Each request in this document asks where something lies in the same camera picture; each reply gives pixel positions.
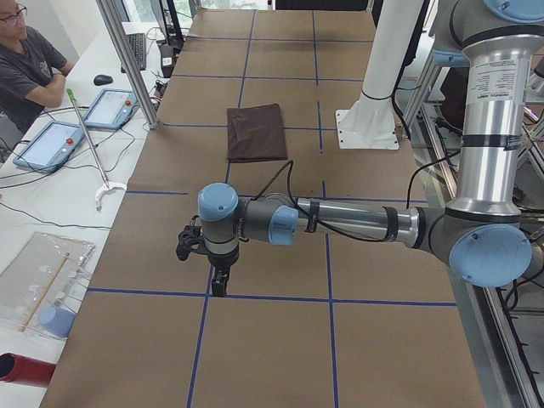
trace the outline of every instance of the blue joint cap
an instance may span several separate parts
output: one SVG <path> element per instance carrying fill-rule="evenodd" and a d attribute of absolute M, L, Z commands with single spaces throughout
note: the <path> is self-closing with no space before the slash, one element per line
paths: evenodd
<path fill-rule="evenodd" d="M 433 51 L 434 63 L 438 66 L 449 66 L 463 68 L 470 66 L 468 59 L 461 53 L 452 53 L 448 51 Z"/>
<path fill-rule="evenodd" d="M 531 246 L 512 225 L 491 224 L 461 237 L 450 252 L 450 269 L 481 287 L 505 286 L 529 267 Z"/>
<path fill-rule="evenodd" d="M 484 0 L 489 10 L 501 19 L 519 24 L 535 24 L 544 21 L 542 0 Z"/>
<path fill-rule="evenodd" d="M 198 216 L 205 222 L 228 217 L 238 206 L 235 189 L 225 183 L 207 185 L 198 193 Z"/>
<path fill-rule="evenodd" d="M 269 224 L 269 241 L 272 245 L 292 245 L 297 230 L 298 211 L 288 206 L 275 210 Z"/>

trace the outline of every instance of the blue cup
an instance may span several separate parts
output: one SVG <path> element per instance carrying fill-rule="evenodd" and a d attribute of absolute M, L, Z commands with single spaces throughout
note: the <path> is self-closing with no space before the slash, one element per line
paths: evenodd
<path fill-rule="evenodd" d="M 67 338 L 75 318 L 74 312 L 51 306 L 40 313 L 37 321 L 45 330 L 56 337 Z"/>

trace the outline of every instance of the brown cloth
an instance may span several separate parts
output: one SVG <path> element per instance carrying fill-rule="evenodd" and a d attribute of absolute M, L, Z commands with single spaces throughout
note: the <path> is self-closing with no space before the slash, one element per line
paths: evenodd
<path fill-rule="evenodd" d="M 227 109 L 229 162 L 286 160 L 286 135 L 278 104 Z"/>

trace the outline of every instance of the reacher stick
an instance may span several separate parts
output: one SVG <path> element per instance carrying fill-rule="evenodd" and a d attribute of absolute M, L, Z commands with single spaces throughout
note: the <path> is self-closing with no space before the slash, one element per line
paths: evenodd
<path fill-rule="evenodd" d="M 88 132 L 87 126 L 85 126 L 85 121 L 83 120 L 82 113 L 79 111 L 79 106 L 77 105 L 77 101 L 76 101 L 76 98 L 74 97 L 74 93 L 69 88 L 66 89 L 66 92 L 68 93 L 68 97 L 70 98 L 71 104 L 74 105 L 77 119 L 79 120 L 79 123 L 83 128 L 83 132 L 85 133 L 85 138 L 87 138 L 89 148 L 91 149 L 94 160 L 96 161 L 96 166 L 99 168 L 100 176 L 102 176 L 102 180 L 104 181 L 104 185 L 102 185 L 102 187 L 100 187 L 96 191 L 96 195 L 94 195 L 94 200 L 96 201 L 96 211 L 100 211 L 100 209 L 102 208 L 102 204 L 100 203 L 100 200 L 102 200 L 102 196 L 105 193 L 115 189 L 126 191 L 127 185 L 124 183 L 117 183 L 115 181 L 110 181 L 108 179 L 108 176 L 106 175 L 104 168 L 102 167 L 102 164 L 100 163 L 99 155 L 96 152 L 96 148 L 94 147 L 94 143 L 93 143 L 93 140 L 91 139 L 91 135 Z"/>

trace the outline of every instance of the metal pole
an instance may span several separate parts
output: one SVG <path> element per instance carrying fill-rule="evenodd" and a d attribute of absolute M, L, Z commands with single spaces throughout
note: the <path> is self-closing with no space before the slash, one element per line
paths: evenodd
<path fill-rule="evenodd" d="M 147 93 L 145 87 L 144 78 L 142 78 L 139 68 L 136 65 L 136 59 L 128 45 L 125 31 L 122 27 L 121 17 L 117 11 L 116 5 L 113 0 L 96 0 L 99 6 L 102 19 L 104 19 L 105 26 L 110 33 L 111 41 L 115 47 L 122 65 L 125 67 L 125 71 L 128 75 L 128 80 L 133 88 L 138 103 L 142 108 L 145 115 L 145 120 L 149 124 L 151 129 L 157 127 L 158 119 L 156 117 L 155 108 L 150 101 L 150 96 Z"/>
<path fill-rule="evenodd" d="M 79 111 L 79 105 L 77 104 L 77 100 L 74 97 L 74 93 L 71 91 L 71 89 L 66 89 L 66 92 L 68 93 L 68 96 L 70 97 L 70 102 L 72 105 L 74 105 L 74 111 L 76 112 L 77 120 L 79 121 L 83 133 L 85 134 L 85 138 L 88 142 L 88 147 L 91 150 L 91 153 L 93 153 L 94 161 L 96 162 L 96 167 L 99 168 L 100 176 L 102 176 L 102 181 L 109 186 L 110 180 L 108 179 L 108 176 L 106 175 L 104 168 L 102 167 L 102 163 L 100 162 L 99 155 L 96 152 L 96 147 L 94 147 L 93 139 L 91 138 L 91 134 L 88 132 L 87 125 L 85 124 L 85 121 L 83 120 L 82 113 Z"/>
<path fill-rule="evenodd" d="M 441 71 L 442 67 L 434 63 L 434 51 L 431 49 L 423 66 L 422 74 L 417 80 L 416 90 L 411 95 L 405 109 L 404 118 L 408 127 L 416 119 L 417 112 L 422 108 L 422 105 L 427 102 Z"/>

